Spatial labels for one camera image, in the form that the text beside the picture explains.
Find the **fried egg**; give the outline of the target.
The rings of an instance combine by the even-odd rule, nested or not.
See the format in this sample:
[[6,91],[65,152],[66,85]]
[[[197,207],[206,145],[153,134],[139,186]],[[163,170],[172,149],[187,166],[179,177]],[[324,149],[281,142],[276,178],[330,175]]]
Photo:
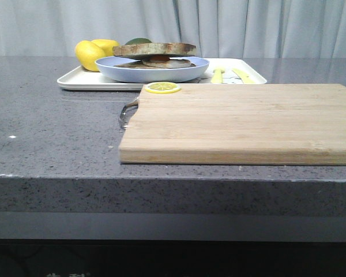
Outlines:
[[172,59],[167,55],[153,55],[142,60],[145,66],[163,69],[179,69],[195,67],[188,59]]

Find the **bread slice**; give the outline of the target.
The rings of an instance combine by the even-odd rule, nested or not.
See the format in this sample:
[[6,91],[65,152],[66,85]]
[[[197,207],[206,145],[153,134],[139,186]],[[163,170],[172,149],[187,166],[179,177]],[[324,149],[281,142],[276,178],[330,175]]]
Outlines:
[[122,63],[122,64],[114,65],[114,67],[129,68],[129,69],[160,69],[156,66],[148,66],[144,64],[142,61]]
[[192,57],[196,56],[195,45],[187,43],[141,43],[113,47],[115,57],[130,59],[145,59],[155,55],[169,57]]

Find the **light blue plate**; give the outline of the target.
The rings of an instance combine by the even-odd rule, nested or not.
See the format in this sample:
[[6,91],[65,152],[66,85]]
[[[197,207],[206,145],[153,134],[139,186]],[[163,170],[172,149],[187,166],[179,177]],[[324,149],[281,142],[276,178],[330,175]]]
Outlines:
[[95,61],[95,64],[101,74],[123,83],[151,83],[155,81],[181,83],[202,76],[209,66],[207,59],[199,57],[177,57],[176,59],[188,59],[194,66],[179,69],[120,68],[117,65],[138,62],[138,60],[115,56],[100,58]]

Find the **white tray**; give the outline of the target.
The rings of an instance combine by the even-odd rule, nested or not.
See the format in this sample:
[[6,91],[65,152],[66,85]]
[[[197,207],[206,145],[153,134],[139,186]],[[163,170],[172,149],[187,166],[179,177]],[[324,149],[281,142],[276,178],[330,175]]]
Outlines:
[[[204,74],[189,83],[209,84],[215,68],[224,68],[223,83],[225,84],[243,84],[242,80],[232,71],[232,68],[247,72],[255,81],[255,84],[266,84],[267,80],[255,69],[248,65],[242,59],[235,58],[209,58],[209,66]],[[58,85],[71,91],[139,91],[142,84],[122,83],[110,79],[100,72],[90,72],[82,66],[78,66],[66,73],[57,80]]]

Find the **lemon slice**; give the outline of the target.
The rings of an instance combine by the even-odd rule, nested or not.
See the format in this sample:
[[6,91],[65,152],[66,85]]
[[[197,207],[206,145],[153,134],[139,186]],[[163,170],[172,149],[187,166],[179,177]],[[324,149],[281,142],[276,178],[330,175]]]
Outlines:
[[178,84],[168,82],[168,81],[159,81],[153,82],[144,85],[144,90],[150,93],[155,94],[169,94],[176,93],[181,90],[181,87]]

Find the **yellow plastic fork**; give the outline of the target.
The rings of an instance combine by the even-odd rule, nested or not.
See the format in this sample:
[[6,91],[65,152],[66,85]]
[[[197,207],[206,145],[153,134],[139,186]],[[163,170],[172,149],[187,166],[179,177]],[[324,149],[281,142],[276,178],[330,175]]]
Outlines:
[[222,84],[223,83],[223,73],[225,72],[224,68],[215,68],[213,70],[213,76],[210,80],[211,84]]

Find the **yellow plastic knife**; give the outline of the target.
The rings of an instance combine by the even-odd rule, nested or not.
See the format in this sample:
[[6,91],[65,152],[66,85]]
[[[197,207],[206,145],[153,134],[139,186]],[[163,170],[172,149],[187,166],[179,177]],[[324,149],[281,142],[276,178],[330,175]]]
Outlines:
[[247,72],[236,68],[232,68],[232,71],[242,80],[244,84],[255,84],[255,81]]

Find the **green lime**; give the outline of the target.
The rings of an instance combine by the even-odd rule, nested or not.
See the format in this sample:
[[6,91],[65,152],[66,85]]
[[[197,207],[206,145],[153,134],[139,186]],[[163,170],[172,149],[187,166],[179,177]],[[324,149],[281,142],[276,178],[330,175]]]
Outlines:
[[125,43],[125,45],[134,45],[134,44],[144,44],[151,43],[152,41],[147,38],[134,38]]

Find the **rear yellow lemon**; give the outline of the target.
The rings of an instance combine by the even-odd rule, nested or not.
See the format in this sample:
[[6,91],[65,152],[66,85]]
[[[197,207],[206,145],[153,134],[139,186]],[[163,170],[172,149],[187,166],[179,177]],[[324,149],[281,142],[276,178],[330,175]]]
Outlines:
[[99,46],[106,54],[107,57],[114,55],[114,47],[120,46],[116,40],[110,39],[95,39],[92,43]]

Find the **yellow lemon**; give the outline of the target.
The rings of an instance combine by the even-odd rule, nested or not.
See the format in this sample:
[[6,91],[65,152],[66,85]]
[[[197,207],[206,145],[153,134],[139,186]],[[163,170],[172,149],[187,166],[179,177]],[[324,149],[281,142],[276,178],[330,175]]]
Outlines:
[[106,57],[106,54],[101,47],[88,40],[78,42],[74,50],[80,64],[86,70],[92,72],[99,71],[95,61]]
[[95,39],[92,43],[99,46],[106,54],[107,57],[114,55],[114,47],[120,46],[116,40],[110,39]]

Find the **white curtain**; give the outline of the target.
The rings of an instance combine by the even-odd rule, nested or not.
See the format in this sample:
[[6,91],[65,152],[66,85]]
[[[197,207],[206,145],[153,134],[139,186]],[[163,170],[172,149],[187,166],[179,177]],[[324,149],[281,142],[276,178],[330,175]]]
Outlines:
[[194,44],[203,57],[346,58],[346,1],[0,1],[0,55],[81,40]]

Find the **front yellow lemon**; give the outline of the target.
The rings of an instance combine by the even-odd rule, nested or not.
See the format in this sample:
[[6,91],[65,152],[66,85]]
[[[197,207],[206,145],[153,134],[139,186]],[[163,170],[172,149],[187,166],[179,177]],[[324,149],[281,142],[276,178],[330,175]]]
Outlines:
[[106,54],[101,47],[88,40],[78,42],[74,50],[80,64],[86,70],[92,72],[99,71],[95,61],[106,57]]

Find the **wooden cutting board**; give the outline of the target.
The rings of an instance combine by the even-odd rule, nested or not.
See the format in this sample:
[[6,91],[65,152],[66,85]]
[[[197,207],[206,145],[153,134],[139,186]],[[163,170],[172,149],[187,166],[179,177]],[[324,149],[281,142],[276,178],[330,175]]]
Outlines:
[[346,165],[341,84],[183,84],[142,90],[123,163]]

